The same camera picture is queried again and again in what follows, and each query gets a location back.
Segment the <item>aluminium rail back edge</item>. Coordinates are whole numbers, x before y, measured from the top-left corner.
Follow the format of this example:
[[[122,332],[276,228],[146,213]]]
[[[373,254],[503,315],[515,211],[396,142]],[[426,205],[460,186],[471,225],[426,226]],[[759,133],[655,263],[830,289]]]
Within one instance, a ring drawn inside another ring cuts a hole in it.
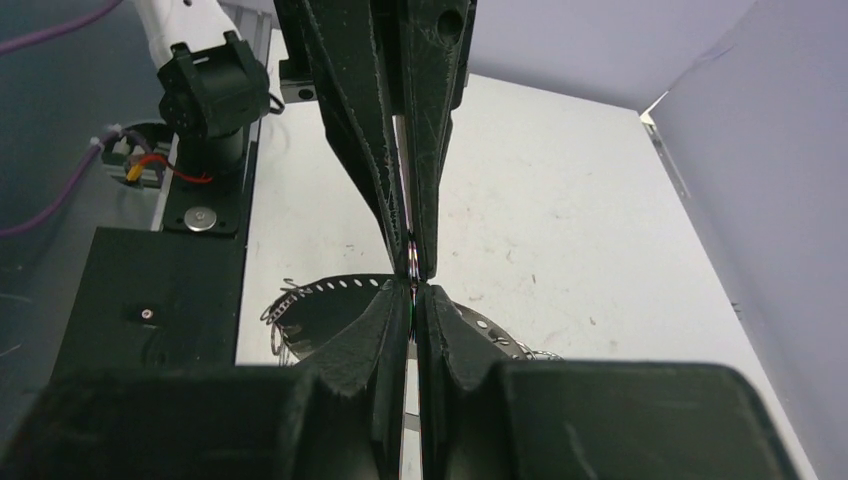
[[[643,112],[640,119],[677,195],[681,199],[690,199],[690,190],[670,155],[667,145],[650,112]]]

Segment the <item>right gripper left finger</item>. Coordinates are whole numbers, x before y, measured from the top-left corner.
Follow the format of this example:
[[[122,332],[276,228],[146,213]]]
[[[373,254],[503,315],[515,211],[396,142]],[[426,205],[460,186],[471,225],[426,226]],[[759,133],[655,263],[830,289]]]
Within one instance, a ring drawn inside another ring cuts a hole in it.
[[[51,382],[7,479],[396,479],[410,287],[390,280],[287,367],[101,370]]]

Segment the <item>key with black head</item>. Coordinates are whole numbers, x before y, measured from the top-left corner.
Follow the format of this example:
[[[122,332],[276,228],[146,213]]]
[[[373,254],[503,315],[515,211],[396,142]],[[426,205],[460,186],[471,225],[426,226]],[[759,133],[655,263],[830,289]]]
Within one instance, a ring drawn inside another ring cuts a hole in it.
[[[421,480],[421,422],[419,400],[419,378],[417,345],[411,340],[408,345],[404,388],[404,418],[401,446],[401,480]]]

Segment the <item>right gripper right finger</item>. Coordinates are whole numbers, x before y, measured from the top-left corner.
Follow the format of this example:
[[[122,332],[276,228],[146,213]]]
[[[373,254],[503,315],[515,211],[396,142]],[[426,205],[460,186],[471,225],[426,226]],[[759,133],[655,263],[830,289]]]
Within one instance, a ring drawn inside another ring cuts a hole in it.
[[[517,359],[443,288],[415,307],[427,479],[795,479],[764,403],[717,364]]]

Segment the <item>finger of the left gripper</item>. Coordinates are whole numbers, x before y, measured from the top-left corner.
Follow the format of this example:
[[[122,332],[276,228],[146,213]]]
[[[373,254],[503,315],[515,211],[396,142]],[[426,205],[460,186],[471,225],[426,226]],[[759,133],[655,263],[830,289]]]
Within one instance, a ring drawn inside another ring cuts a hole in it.
[[[452,112],[462,102],[476,18],[475,1],[402,1],[403,133],[409,168],[411,230],[418,274],[435,276],[439,191]]]
[[[407,230],[392,102],[370,1],[278,1],[289,50],[309,69],[326,137],[405,273]]]

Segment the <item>perforated metal key plate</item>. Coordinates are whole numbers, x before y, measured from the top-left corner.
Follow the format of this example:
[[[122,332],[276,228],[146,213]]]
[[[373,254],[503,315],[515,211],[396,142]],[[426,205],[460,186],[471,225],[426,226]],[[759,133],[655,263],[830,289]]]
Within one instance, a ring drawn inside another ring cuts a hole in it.
[[[356,321],[369,307],[390,274],[360,273],[297,284],[283,280],[280,296],[260,315],[271,327],[271,350],[281,362],[308,358]],[[471,367],[486,372],[503,361],[559,361],[550,351],[534,350],[485,315],[456,302],[458,316],[474,331]]]

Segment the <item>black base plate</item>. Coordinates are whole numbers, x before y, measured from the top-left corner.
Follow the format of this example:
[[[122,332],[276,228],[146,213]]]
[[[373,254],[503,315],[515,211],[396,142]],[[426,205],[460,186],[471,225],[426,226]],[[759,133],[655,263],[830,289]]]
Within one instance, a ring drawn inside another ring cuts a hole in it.
[[[160,229],[96,229],[53,377],[234,364],[260,128],[240,171],[172,183]]]

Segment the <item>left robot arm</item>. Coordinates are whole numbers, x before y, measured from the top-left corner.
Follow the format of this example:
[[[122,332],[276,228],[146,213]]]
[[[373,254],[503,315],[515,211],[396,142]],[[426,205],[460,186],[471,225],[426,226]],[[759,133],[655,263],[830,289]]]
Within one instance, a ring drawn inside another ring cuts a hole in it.
[[[221,141],[271,108],[269,77],[216,1],[135,5],[179,137],[222,161]],[[463,98],[473,1],[279,1],[282,81],[313,87],[327,141],[377,219],[394,271],[438,262],[439,191]]]

